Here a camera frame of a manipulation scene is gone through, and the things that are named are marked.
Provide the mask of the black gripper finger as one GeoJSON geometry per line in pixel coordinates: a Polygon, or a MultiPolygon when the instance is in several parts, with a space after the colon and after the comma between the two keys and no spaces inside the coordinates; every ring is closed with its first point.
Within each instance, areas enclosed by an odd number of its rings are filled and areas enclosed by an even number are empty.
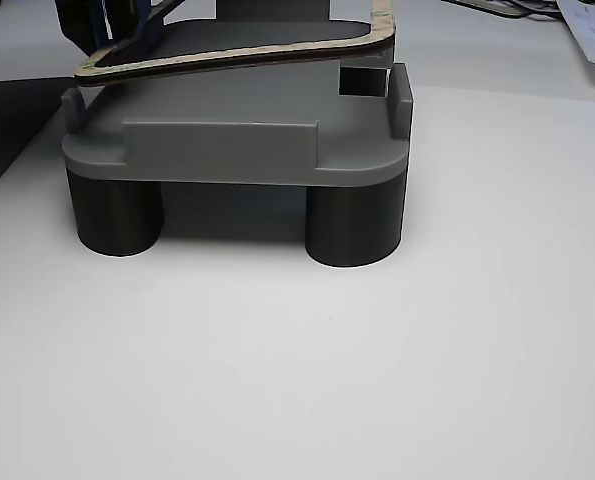
{"type": "Polygon", "coordinates": [[[90,0],[55,0],[63,35],[86,54],[98,48],[101,2],[90,0]]]}
{"type": "Polygon", "coordinates": [[[143,31],[151,11],[150,0],[110,0],[113,49],[121,49],[143,31]]]}

